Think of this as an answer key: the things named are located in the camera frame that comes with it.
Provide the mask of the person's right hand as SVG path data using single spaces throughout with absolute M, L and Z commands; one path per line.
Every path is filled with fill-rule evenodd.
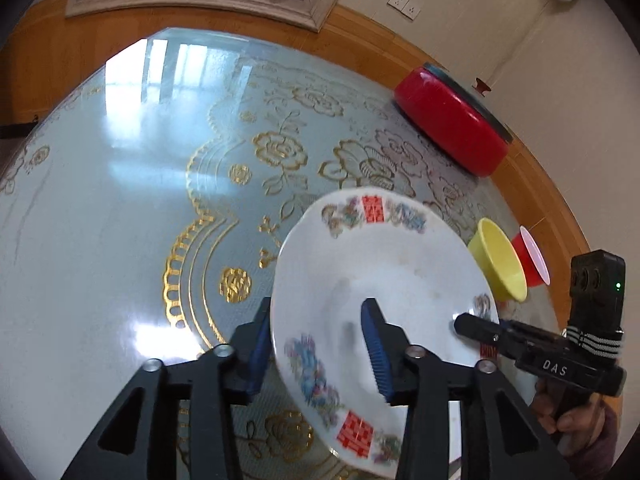
M 561 434 L 558 450 L 576 479 L 603 479 L 614 463 L 617 416 L 597 393 L 558 416 L 561 390 L 562 384 L 539 378 L 529 407 L 550 436 Z

